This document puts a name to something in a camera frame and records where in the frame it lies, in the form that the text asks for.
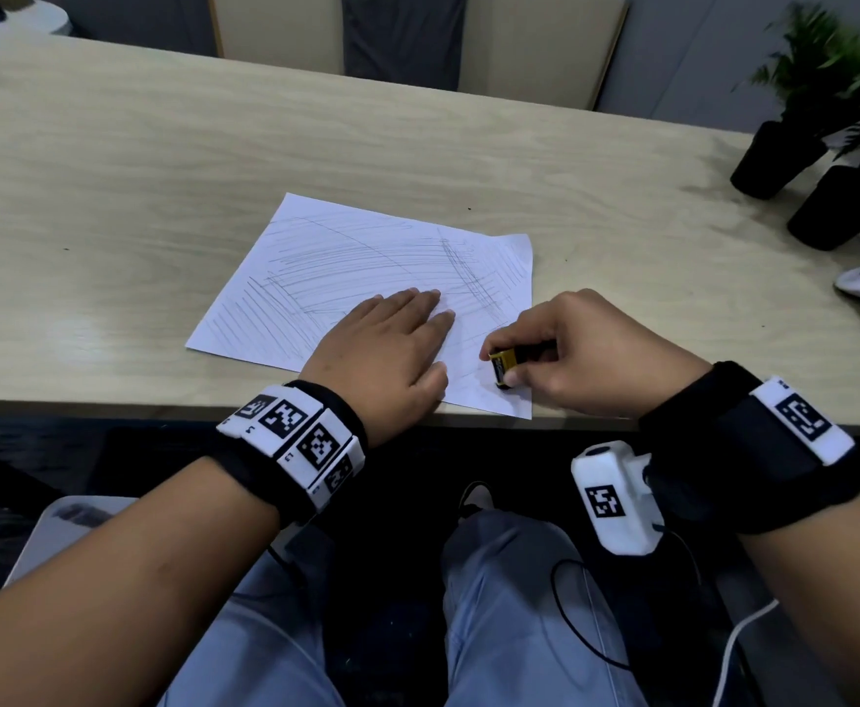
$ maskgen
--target wood grain surface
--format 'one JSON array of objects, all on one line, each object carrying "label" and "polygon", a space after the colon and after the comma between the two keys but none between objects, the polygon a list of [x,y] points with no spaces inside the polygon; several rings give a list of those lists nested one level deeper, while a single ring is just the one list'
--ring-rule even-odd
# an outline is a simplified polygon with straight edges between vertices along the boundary
[{"label": "wood grain surface", "polygon": [[[290,373],[184,342],[287,191],[527,233],[535,299],[594,287],[860,428],[860,246],[728,177],[740,134],[70,38],[0,48],[0,412],[220,417]],[[524,422],[444,406],[437,420]],[[590,420],[591,426],[601,426]]]}]

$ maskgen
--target white paper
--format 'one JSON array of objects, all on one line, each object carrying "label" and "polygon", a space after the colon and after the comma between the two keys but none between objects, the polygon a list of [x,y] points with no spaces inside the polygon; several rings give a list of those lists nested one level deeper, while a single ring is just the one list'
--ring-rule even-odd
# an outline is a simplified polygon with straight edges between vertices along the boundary
[{"label": "white paper", "polygon": [[492,365],[479,360],[485,336],[532,305],[527,236],[483,236],[287,194],[186,347],[299,371],[355,305],[408,287],[438,288],[436,312],[457,313],[437,356],[449,370],[445,400],[530,419],[528,390],[499,390]]}]

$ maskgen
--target person's leg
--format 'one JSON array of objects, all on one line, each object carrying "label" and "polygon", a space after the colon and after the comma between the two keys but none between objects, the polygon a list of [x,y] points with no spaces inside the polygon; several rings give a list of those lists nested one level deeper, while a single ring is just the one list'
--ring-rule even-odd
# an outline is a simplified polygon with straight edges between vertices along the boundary
[{"label": "person's leg", "polygon": [[331,540],[314,526],[295,537],[285,556],[298,573],[264,553],[159,707],[342,707],[325,674],[322,642],[331,553]]},{"label": "person's leg", "polygon": [[[491,498],[480,498],[476,502],[488,509]],[[591,653],[561,618],[550,575],[565,558],[580,560],[566,534],[550,523],[482,510],[457,527],[442,557],[448,707],[646,704],[632,673]],[[589,573],[568,565],[556,584],[581,635],[626,663],[616,621]]]}]

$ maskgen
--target sneaker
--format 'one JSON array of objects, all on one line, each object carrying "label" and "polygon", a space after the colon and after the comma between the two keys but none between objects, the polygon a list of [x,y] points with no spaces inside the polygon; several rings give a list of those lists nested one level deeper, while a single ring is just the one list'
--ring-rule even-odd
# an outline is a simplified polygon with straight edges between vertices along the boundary
[{"label": "sneaker", "polygon": [[492,501],[492,490],[486,482],[474,481],[463,491],[459,500],[459,523],[480,511],[491,511],[495,508]]}]

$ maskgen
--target white cable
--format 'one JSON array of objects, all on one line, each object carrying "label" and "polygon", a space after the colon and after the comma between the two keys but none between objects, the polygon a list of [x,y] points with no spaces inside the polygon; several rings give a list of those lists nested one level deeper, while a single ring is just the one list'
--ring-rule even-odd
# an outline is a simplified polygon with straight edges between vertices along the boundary
[{"label": "white cable", "polygon": [[751,613],[749,616],[741,620],[737,625],[734,626],[734,630],[730,632],[728,635],[728,642],[725,644],[725,653],[721,658],[721,676],[719,677],[719,686],[718,689],[715,690],[715,699],[712,700],[712,707],[719,707],[721,704],[721,697],[724,694],[725,684],[728,681],[728,668],[730,666],[730,652],[734,649],[734,641],[737,640],[737,636],[741,634],[741,631],[751,625],[754,620],[758,618],[764,618],[767,613],[776,608],[779,605],[779,602],[775,599],[770,603],[765,605],[756,613]]}]

